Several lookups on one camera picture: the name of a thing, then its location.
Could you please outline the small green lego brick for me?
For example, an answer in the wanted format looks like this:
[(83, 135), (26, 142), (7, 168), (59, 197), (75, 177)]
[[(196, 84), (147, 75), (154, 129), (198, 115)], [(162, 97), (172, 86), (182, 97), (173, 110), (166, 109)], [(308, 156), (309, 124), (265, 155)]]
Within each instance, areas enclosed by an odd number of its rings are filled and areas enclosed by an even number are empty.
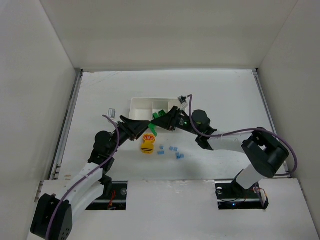
[(160, 117), (163, 117), (163, 116), (165, 116), (167, 113), (166, 113), (166, 111), (165, 110), (160, 110), (160, 111), (158, 111), (158, 112), (154, 112), (153, 114), (152, 114), (152, 117), (153, 117), (153, 119), (155, 120), (155, 119), (158, 119), (158, 118), (160, 118)]

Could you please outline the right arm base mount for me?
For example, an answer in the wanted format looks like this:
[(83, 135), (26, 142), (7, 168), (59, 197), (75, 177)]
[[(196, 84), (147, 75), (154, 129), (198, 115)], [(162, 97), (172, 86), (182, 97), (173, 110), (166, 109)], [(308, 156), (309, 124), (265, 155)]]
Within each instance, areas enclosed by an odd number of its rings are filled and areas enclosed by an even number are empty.
[(219, 210), (266, 210), (269, 206), (267, 193), (259, 183), (242, 189), (232, 181), (216, 181), (215, 194)]

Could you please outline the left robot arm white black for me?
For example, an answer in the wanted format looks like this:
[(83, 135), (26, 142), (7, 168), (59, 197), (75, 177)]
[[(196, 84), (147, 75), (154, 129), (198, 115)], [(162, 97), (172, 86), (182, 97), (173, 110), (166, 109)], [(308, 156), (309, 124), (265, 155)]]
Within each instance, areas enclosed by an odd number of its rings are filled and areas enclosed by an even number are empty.
[(76, 218), (111, 183), (106, 175), (118, 148), (127, 140), (137, 140), (149, 127), (148, 120), (132, 120), (124, 116), (119, 122), (108, 120), (115, 128), (95, 135), (89, 160), (84, 168), (58, 193), (43, 194), (36, 206), (30, 232), (43, 240), (66, 240)]

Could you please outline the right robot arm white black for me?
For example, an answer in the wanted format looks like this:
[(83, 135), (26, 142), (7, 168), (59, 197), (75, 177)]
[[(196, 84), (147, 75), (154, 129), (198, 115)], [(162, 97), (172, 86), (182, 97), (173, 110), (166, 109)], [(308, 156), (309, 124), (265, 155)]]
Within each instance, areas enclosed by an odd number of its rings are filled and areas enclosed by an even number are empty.
[(264, 128), (228, 134), (210, 126), (203, 110), (187, 115), (174, 106), (168, 113), (153, 119), (152, 124), (168, 131), (181, 129), (197, 135), (196, 143), (204, 150), (226, 150), (245, 154), (250, 164), (231, 182), (232, 191), (241, 195), (264, 178), (273, 178), (289, 156), (289, 151)]

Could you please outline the green lego brick stack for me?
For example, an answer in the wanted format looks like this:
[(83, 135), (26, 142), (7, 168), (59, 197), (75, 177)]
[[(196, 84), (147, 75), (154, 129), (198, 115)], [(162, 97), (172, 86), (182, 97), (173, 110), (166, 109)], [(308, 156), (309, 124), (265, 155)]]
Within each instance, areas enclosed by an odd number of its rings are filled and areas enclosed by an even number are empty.
[(150, 129), (150, 131), (151, 131), (151, 133), (155, 136), (155, 137), (157, 137), (158, 136), (158, 133), (157, 133), (157, 131), (156, 131), (156, 125), (155, 124), (153, 124), (153, 123), (150, 123), (149, 125), (148, 125), (148, 128)]

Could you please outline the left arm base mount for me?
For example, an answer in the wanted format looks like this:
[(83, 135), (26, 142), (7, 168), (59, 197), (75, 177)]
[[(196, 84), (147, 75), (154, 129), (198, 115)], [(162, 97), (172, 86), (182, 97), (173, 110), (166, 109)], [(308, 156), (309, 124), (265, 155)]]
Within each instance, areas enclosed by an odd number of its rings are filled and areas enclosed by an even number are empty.
[(86, 211), (125, 211), (127, 208), (128, 181), (113, 181), (104, 176), (99, 181), (103, 186), (103, 194), (95, 199)]

